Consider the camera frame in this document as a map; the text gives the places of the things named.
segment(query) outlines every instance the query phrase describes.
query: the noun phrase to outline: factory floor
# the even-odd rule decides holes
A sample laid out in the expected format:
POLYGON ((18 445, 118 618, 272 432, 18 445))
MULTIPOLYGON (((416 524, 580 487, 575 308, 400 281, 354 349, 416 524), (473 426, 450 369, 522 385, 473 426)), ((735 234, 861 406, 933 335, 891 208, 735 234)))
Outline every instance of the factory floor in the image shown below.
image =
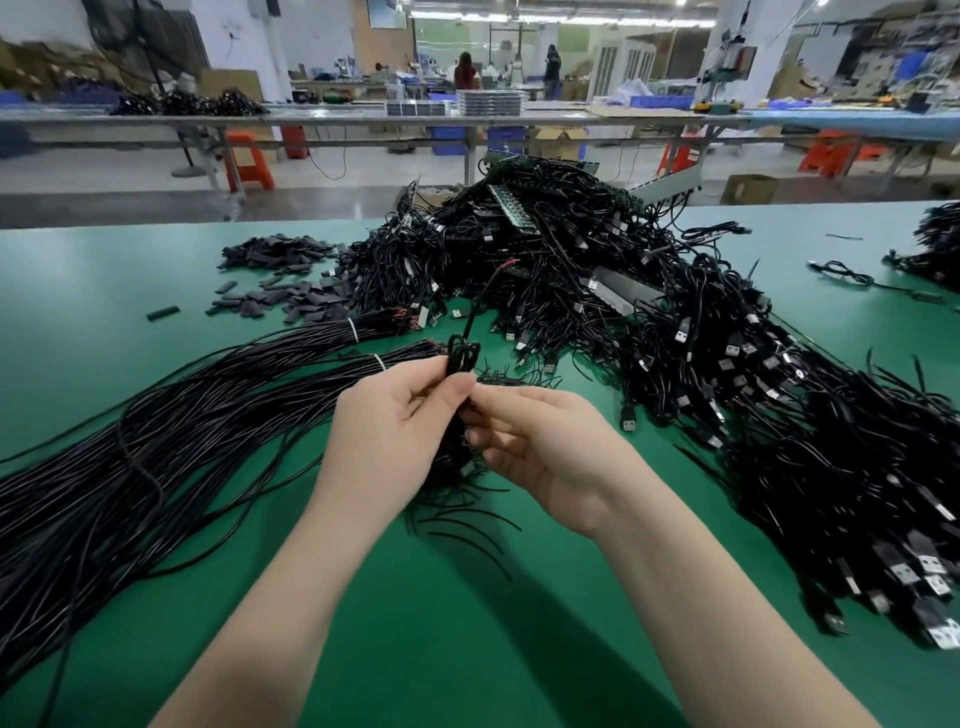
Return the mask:
MULTIPOLYGON (((481 147, 479 156, 485 151, 481 147)), ((597 177, 617 186, 653 179, 661 154, 660 148, 588 148, 588 159, 600 162, 597 177)), ((906 169, 881 192, 886 159, 858 162, 848 178, 827 180, 797 172, 802 156, 779 144, 713 150, 704 164, 703 189, 691 203, 720 204, 731 174, 778 178, 773 204, 938 200, 942 193, 931 191, 934 182, 946 188, 960 182, 960 163, 938 159, 929 176, 919 178, 922 166, 906 169)), ((157 150, 53 150, 0 160, 0 228, 223 220, 224 195, 213 193, 206 177, 171 177, 185 162, 180 151, 157 150)), ((464 159, 438 157, 425 148, 405 155, 368 147, 315 149, 312 160, 284 159, 272 171, 276 189, 249 185, 240 219, 382 217, 412 180, 461 182, 464 159)), ((219 178, 226 188, 223 172, 219 178)))

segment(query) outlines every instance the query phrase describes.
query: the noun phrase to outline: plastic stool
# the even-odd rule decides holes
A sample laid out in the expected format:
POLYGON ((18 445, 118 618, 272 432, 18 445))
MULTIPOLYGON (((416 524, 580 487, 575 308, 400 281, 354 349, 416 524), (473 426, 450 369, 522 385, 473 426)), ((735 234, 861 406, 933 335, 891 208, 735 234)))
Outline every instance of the plastic stool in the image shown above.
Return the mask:
MULTIPOLYGON (((697 138, 696 134, 684 134, 682 138, 697 138)), ((677 155, 673 158, 672 168, 669 170, 669 174, 674 172, 682 172, 684 169, 689 167, 695 167, 697 162, 700 160, 699 150, 694 150, 692 147, 689 147, 682 142, 677 142, 680 147, 677 149, 677 155), (690 153, 697 152, 697 157, 691 159, 690 153)), ((657 167, 657 177, 660 176, 664 170, 666 170, 667 162, 670 159, 670 145, 668 144, 663 148, 663 157, 660 158, 660 166, 657 167)))
POLYGON ((288 159, 306 159, 310 156, 310 147, 306 144, 297 143, 306 141, 306 134, 303 133, 303 127, 281 126, 280 136, 282 136, 283 141, 286 142, 283 148, 287 152, 288 159))
MULTIPOLYGON (((251 142, 256 141, 256 137, 250 132, 227 132, 227 141, 251 142)), ((236 164, 237 173, 240 176, 240 182, 260 182, 264 189, 273 189, 274 176, 270 173, 270 167, 267 166, 267 159, 264 158, 263 152, 253 147, 245 147, 245 149, 250 151, 253 164, 240 164, 240 162, 237 161, 234 150, 230 148, 230 153, 233 155, 233 163, 236 164)), ((227 181, 230 184, 230 192, 236 192, 236 183, 233 181, 233 177, 229 171, 227 172, 227 181)))
MULTIPOLYGON (((850 136, 850 132, 841 132, 836 129, 824 129, 817 134, 817 139, 810 146, 806 155, 797 167, 798 172, 817 172, 824 177, 835 177, 843 169, 847 159, 853 153, 854 142, 834 144, 820 139, 834 139, 850 136)), ((882 155, 886 149, 879 144, 863 144, 854 161, 863 161, 882 155)))

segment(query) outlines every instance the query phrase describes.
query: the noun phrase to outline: stack of trays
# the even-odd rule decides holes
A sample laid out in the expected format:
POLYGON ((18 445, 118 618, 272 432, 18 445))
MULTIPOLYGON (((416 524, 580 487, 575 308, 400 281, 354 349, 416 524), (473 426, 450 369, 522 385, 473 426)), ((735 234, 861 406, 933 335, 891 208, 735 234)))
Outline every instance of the stack of trays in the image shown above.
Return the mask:
POLYGON ((457 91, 461 116, 520 116, 523 92, 512 88, 457 91))
POLYGON ((387 116, 446 116, 443 101, 388 101, 387 116))

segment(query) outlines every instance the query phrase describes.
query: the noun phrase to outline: metal table leg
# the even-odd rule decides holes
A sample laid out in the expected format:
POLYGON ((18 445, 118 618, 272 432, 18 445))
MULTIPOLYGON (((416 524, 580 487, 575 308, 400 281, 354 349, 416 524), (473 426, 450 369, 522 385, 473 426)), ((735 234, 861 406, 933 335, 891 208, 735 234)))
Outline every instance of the metal table leg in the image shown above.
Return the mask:
POLYGON ((896 176, 897 170, 900 169, 900 165, 903 164, 903 161, 906 159, 907 155, 910 154, 911 149, 912 147, 906 146, 897 149, 897 153, 894 154, 894 158, 890 162, 890 166, 887 167, 887 171, 883 173, 883 177, 880 179, 880 184, 876 188, 876 194, 886 194, 887 189, 890 187, 890 180, 896 176))
POLYGON ((224 155, 224 164, 227 166, 227 176, 233 180, 233 186, 236 187, 237 190, 227 195, 228 208, 224 212, 224 219, 233 221, 239 217, 240 207, 247 203, 247 193, 244 191, 243 181, 240 179, 240 170, 237 169, 237 161, 233 158, 233 151, 230 149, 227 130, 218 129, 217 136, 220 138, 220 149, 224 155))
POLYGON ((197 168, 201 170, 202 174, 206 174, 206 178, 210 182, 210 189, 214 192, 219 192, 220 181, 217 180, 216 139, 211 137, 206 129, 200 127, 183 129, 181 132, 178 132, 178 134, 200 153, 200 164, 197 168))
POLYGON ((477 169, 477 130, 476 127, 466 127, 464 141, 467 150, 464 153, 464 184, 470 186, 476 181, 477 169))
POLYGON ((840 170, 840 177, 846 177, 850 174, 850 169, 853 167, 856 158, 860 156, 861 149, 863 149, 863 139, 857 139, 856 144, 853 145, 853 149, 850 152, 850 156, 847 157, 847 160, 843 163, 843 168, 840 170))

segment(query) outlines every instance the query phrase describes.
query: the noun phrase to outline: person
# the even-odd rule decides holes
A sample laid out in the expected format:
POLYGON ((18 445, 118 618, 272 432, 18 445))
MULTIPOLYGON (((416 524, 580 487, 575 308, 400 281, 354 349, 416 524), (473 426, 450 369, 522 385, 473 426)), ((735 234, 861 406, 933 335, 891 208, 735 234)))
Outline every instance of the person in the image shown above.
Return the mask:
POLYGON ((473 77, 476 76, 476 68, 473 67, 473 59, 470 53, 464 51, 460 54, 460 60, 457 67, 453 70, 453 85, 457 88, 473 88, 473 77))
POLYGON ((599 547, 692 724, 877 725, 586 400, 445 368, 445 357, 398 364, 341 395, 300 520, 153 728, 297 722, 337 602, 458 410, 492 471, 599 547))
POLYGON ((546 72, 543 74, 543 98, 546 101, 560 99, 560 54, 557 46, 550 43, 546 49, 546 72))

